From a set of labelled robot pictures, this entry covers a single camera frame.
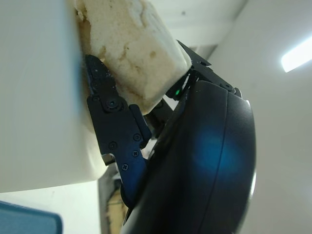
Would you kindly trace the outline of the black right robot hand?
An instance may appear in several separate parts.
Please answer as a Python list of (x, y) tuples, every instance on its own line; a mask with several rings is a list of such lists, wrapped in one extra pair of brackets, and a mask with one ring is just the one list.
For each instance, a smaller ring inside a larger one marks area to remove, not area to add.
[(144, 117), (95, 56), (87, 104), (102, 159), (116, 164), (128, 207), (123, 234), (235, 234), (256, 179), (250, 103), (187, 46), (192, 65)]

